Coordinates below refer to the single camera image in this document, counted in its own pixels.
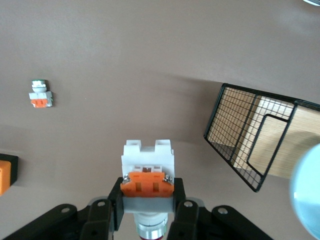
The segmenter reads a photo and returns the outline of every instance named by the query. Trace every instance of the gray floor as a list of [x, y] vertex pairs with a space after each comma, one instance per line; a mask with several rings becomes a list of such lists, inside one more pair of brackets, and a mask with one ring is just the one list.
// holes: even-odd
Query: gray floor
[[[312, 240], [289, 181], [252, 192], [203, 139], [222, 82], [320, 103], [319, 9], [302, 0], [0, 2], [0, 151], [20, 157], [0, 238], [62, 203], [84, 208], [121, 175], [127, 139], [171, 139], [176, 176], [277, 240]], [[31, 79], [54, 107], [35, 109]], [[132, 216], [115, 239], [138, 239]]]

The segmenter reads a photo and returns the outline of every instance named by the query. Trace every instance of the light blue round object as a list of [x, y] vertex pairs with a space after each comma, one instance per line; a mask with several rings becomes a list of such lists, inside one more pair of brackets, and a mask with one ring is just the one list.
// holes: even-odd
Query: light blue round object
[[289, 194], [302, 225], [320, 240], [320, 144], [311, 148], [296, 164]]

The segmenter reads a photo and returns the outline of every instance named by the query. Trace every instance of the black metal frame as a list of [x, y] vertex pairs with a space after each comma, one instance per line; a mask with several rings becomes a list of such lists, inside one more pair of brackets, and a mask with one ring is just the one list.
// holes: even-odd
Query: black metal frame
[[[215, 124], [215, 120], [216, 121], [221, 121], [217, 118], [217, 115], [219, 113], [217, 113], [218, 111], [222, 111], [222, 108], [220, 108], [220, 105], [222, 104], [222, 101], [225, 101], [224, 97], [225, 97], [225, 91], [226, 90], [235, 90], [235, 91], [241, 91], [241, 94], [243, 93], [244, 96], [246, 96], [244, 93], [248, 93], [248, 96], [250, 95], [250, 98], [252, 98], [251, 102], [246, 102], [243, 101], [244, 103], [248, 103], [251, 104], [249, 109], [247, 110], [247, 115], [245, 116], [245, 121], [243, 122], [243, 125], [240, 126], [241, 127], [241, 132], [238, 134], [238, 138], [236, 139], [236, 143], [233, 147], [230, 146], [221, 146], [221, 144], [217, 144], [216, 142], [211, 141], [209, 138], [210, 136], [215, 135], [218, 136], [218, 134], [222, 134], [221, 132], [218, 132], [221, 129], [220, 126], [218, 126], [218, 124]], [[249, 152], [247, 154], [247, 156], [245, 157], [245, 164], [247, 166], [247, 168], [244, 168], [242, 164], [242, 166], [239, 167], [239, 165], [237, 167], [234, 166], [234, 157], [235, 155], [237, 155], [237, 151], [239, 151], [239, 143], [241, 138], [245, 139], [244, 137], [244, 131], [245, 128], [248, 127], [248, 121], [250, 121], [250, 116], [254, 113], [253, 108], [257, 107], [258, 105], [256, 105], [256, 100], [259, 97], [267, 97], [270, 98], [272, 100], [277, 100], [277, 101], [282, 101], [284, 103], [288, 103], [290, 105], [292, 105], [290, 108], [292, 108], [291, 113], [289, 116], [285, 116], [285, 117], [279, 117], [276, 116], [274, 114], [265, 114], [262, 118], [262, 121], [260, 122], [260, 125], [257, 129], [256, 135], [254, 136], [254, 140], [251, 143], [251, 147], [249, 147]], [[231, 101], [229, 105], [231, 106], [237, 106], [237, 108], [241, 108], [241, 106], [236, 105], [235, 103], [236, 101]], [[303, 106], [309, 109], [313, 109], [313, 110], [317, 110], [320, 111], [320, 105], [313, 103], [313, 102], [308, 102], [308, 101], [304, 101], [301, 99], [297, 99], [297, 98], [293, 98], [293, 97], [289, 97], [289, 96], [284, 96], [284, 95], [279, 95], [279, 94], [274, 94], [274, 93], [270, 93], [270, 92], [266, 92], [266, 91], [260, 91], [260, 90], [256, 90], [256, 89], [251, 89], [251, 88], [247, 88], [247, 87], [242, 87], [242, 86], [237, 86], [237, 85], [232, 85], [232, 84], [227, 84], [224, 83], [220, 89], [219, 95], [217, 97], [217, 101], [215, 103], [215, 106], [213, 108], [211, 117], [209, 119], [209, 122], [207, 124], [205, 133], [204, 133], [204, 138], [205, 140], [213, 147], [213, 149], [231, 166], [231, 168], [242, 178], [242, 180], [254, 191], [254, 192], [258, 192], [265, 180], [265, 178], [267, 177], [267, 174], [270, 170], [270, 167], [277, 155], [277, 152], [284, 140], [284, 137], [287, 133], [287, 130], [289, 129], [290, 123], [293, 119], [293, 116], [295, 114], [296, 108], [297, 106]], [[259, 134], [262, 130], [262, 127], [264, 125], [265, 120], [267, 119], [267, 117], [271, 117], [274, 119], [277, 119], [279, 121], [285, 122], [286, 126], [281, 134], [281, 137], [275, 147], [275, 150], [272, 154], [272, 157], [269, 161], [269, 163], [267, 164], [265, 171], [259, 171], [257, 170], [253, 165], [250, 164], [250, 157], [252, 155], [252, 152], [254, 150], [254, 147], [257, 143], [257, 140], [259, 138]], [[229, 121], [225, 116], [220, 115], [220, 118], [224, 118], [225, 121]], [[232, 129], [233, 126], [227, 126], [225, 125], [226, 128]], [[229, 134], [227, 132], [227, 130], [223, 129], [223, 133], [224, 134]]]
[[[80, 211], [70, 204], [56, 206], [4, 240], [112, 240], [124, 215], [122, 181], [117, 179], [107, 198]], [[272, 240], [230, 206], [210, 212], [186, 200], [181, 178], [174, 179], [173, 204], [175, 218], [167, 240]]]

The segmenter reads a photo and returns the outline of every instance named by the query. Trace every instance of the orange plastic part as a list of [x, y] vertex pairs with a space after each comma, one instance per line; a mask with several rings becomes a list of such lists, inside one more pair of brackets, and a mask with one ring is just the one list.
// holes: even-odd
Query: orange plastic part
[[48, 104], [48, 100], [47, 99], [32, 99], [31, 103], [37, 109], [38, 108], [46, 108], [47, 104]]
[[0, 160], [0, 196], [10, 188], [11, 162]]
[[126, 197], [168, 198], [175, 186], [163, 181], [164, 172], [130, 172], [130, 182], [121, 183], [120, 188]]

